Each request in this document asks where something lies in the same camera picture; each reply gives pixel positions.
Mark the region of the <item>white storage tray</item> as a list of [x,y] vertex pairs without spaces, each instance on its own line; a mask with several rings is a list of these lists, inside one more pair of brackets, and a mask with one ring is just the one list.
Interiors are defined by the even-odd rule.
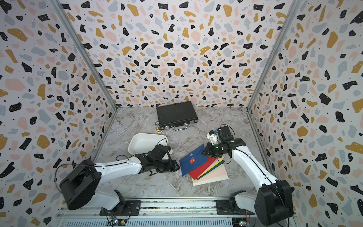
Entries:
[[137,133],[129,144],[128,152],[131,155],[148,153],[152,151],[156,145],[167,146],[168,138],[161,134]]

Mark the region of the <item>dark blue envelope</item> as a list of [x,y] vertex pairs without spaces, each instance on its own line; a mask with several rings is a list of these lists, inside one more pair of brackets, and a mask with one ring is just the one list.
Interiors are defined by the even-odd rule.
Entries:
[[180,168],[182,176],[189,174],[196,168],[204,165],[208,161],[208,157],[203,155],[205,146],[200,145],[194,151],[187,154],[184,158],[180,160]]

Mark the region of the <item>red envelope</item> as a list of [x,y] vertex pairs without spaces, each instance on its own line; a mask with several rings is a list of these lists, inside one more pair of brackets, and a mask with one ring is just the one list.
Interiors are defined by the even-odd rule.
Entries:
[[189,173],[189,175],[192,177],[192,179],[196,180],[199,176],[201,176],[209,167],[211,164],[213,164],[217,158],[208,158],[207,162],[201,165],[200,167],[194,169]]

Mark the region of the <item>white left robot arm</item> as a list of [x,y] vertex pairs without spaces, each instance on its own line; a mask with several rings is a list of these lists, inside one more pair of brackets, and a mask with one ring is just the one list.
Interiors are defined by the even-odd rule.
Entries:
[[99,189],[99,185],[122,176],[150,173],[173,173],[180,169],[171,158],[171,147],[158,144],[148,153],[133,155],[126,160],[94,163],[87,159],[78,164],[59,184],[67,208],[71,211],[84,206],[103,209],[106,215],[120,215],[126,201],[118,190],[112,194]]

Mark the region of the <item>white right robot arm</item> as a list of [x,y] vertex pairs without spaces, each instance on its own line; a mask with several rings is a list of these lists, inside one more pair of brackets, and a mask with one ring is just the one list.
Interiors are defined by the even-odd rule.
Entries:
[[219,214],[254,213],[264,226],[279,224],[294,215],[292,188],[286,180],[279,180],[272,175],[250,152],[246,143],[240,138],[229,136],[219,139],[208,135],[209,142],[203,155],[220,158],[228,154],[237,162],[251,179],[257,194],[244,190],[230,194],[229,199],[219,208]]

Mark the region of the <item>pale yellow envelope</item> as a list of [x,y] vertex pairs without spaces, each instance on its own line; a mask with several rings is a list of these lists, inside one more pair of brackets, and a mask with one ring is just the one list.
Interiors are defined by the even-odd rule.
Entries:
[[204,172],[202,172],[196,179],[199,180],[201,178],[203,178],[205,175],[207,175],[208,173],[210,173],[211,171],[213,171],[214,169],[216,169],[217,167],[219,167],[221,164],[224,163],[224,156],[222,156],[221,158],[217,158],[216,161],[214,161]]

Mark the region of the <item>dark green envelope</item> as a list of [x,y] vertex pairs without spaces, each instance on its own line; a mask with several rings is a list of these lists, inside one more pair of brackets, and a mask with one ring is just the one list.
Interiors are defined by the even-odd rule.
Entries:
[[197,180],[200,180],[201,178],[203,178],[204,176],[206,176],[207,174],[209,174],[210,172],[214,171],[217,167],[219,167],[221,164],[224,164],[225,160],[217,160],[213,163],[212,167],[209,167],[206,171],[204,171],[198,178]]

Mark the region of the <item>pink envelope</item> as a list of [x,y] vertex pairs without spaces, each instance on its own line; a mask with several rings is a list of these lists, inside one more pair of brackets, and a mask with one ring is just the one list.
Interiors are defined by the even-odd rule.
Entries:
[[227,175],[227,171],[226,171],[224,165],[220,165],[214,171],[210,172],[206,176],[207,177],[218,177],[218,176],[228,176],[228,175]]

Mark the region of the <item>black metal briefcase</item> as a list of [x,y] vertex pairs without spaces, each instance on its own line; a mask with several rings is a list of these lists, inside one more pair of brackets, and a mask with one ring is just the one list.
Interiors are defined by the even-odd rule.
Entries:
[[162,130],[186,130],[198,122],[198,116],[191,101],[157,107],[156,125]]

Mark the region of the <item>small electronics board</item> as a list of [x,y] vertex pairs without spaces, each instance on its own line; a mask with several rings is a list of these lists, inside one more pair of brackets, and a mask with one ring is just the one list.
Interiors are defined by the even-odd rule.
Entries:
[[117,218],[116,216],[111,216],[106,218],[108,221],[108,227],[125,227],[127,220],[122,218]]

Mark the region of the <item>aluminium corner post right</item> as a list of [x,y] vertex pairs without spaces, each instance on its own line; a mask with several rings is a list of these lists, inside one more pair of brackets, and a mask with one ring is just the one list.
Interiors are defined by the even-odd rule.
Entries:
[[248,106],[246,108],[246,111],[248,114],[251,114],[252,113],[252,108],[253,108],[253,103],[256,101],[258,95],[259,95],[259,90],[261,89],[262,85],[263,85],[263,82],[265,81],[265,79],[267,78],[267,75],[268,75],[268,72],[269,72],[269,69],[270,67],[272,66],[273,62],[274,62],[274,59],[275,57],[277,56],[278,52],[279,52],[279,49],[285,39],[285,35],[288,31],[288,29],[290,28],[291,26],[291,23],[293,22],[293,19],[294,19],[294,16],[296,15],[300,5],[301,5],[301,0],[295,0],[292,2],[292,5],[288,11],[288,14],[286,16],[286,19],[284,21],[284,24],[282,26],[282,29],[281,31],[279,32],[279,35],[277,37],[277,40],[270,52],[270,55],[267,59],[267,62],[266,62],[266,65],[262,71],[262,74],[261,74],[261,77],[260,79],[258,80],[258,83],[256,85],[256,88],[252,94],[252,97],[248,103]]

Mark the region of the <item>aluminium corner post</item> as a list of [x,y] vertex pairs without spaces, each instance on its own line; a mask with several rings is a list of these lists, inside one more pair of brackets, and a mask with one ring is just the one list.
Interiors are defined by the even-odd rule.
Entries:
[[281,31],[279,32],[279,35],[277,37],[277,40],[270,52],[270,55],[267,59],[267,62],[266,62],[266,65],[262,71],[262,74],[261,74],[261,77],[260,79],[258,80],[258,83],[256,85],[256,88],[252,94],[252,97],[248,103],[248,106],[246,108],[246,111],[248,114],[251,114],[252,113],[252,108],[253,108],[253,103],[256,101],[258,95],[259,95],[259,90],[261,89],[262,85],[263,85],[263,82],[265,81],[265,79],[267,78],[267,75],[268,75],[268,72],[269,72],[269,69],[270,67],[272,66],[273,62],[274,62],[274,59],[275,57],[277,56],[278,52],[279,52],[279,49],[285,39],[285,35],[288,31],[288,29],[290,28],[291,26],[291,23],[293,22],[293,19],[294,19],[294,16],[296,15],[300,5],[301,5],[301,0],[295,0],[292,2],[292,5],[288,11],[288,14],[286,16],[286,19],[284,21],[284,24],[282,26],[282,29]]
[[60,19],[63,27],[68,32],[71,40],[73,41],[76,49],[78,50],[80,56],[84,60],[86,66],[90,69],[93,77],[95,78],[96,82],[98,83],[102,93],[105,95],[105,98],[109,105],[112,107],[114,111],[117,111],[117,106],[114,103],[108,89],[105,86],[104,81],[102,80],[99,72],[97,71],[96,67],[94,66],[90,56],[88,55],[86,49],[84,48],[83,43],[80,41],[74,27],[72,26],[67,14],[64,12],[64,9],[60,3],[60,1],[53,1],[50,0],[49,3],[51,4],[53,10],[55,11],[57,17]]

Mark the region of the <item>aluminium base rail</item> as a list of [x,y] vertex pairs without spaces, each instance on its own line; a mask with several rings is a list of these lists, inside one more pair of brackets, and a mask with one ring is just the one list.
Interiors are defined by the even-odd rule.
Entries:
[[[219,214],[226,197],[132,198],[117,218],[126,219],[126,227],[262,227],[257,216]],[[100,208],[83,207],[70,211],[62,207],[55,218],[56,227],[107,227],[107,216]]]

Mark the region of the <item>aluminium corner post left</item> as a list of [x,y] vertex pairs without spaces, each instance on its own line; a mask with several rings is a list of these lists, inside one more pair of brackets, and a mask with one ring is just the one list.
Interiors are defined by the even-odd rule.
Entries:
[[108,89],[105,86],[104,81],[102,80],[99,72],[97,71],[96,67],[94,66],[90,56],[88,55],[86,49],[84,48],[83,43],[80,41],[74,27],[72,26],[67,14],[64,12],[64,9],[60,3],[60,1],[53,1],[50,0],[49,3],[51,4],[53,10],[55,11],[57,17],[60,19],[63,27],[68,32],[71,40],[73,41],[76,49],[78,50],[80,56],[84,60],[86,66],[90,69],[93,77],[95,78],[96,82],[98,83],[102,93],[105,95],[105,98],[109,105],[112,107],[114,111],[117,111],[117,106],[114,103]]

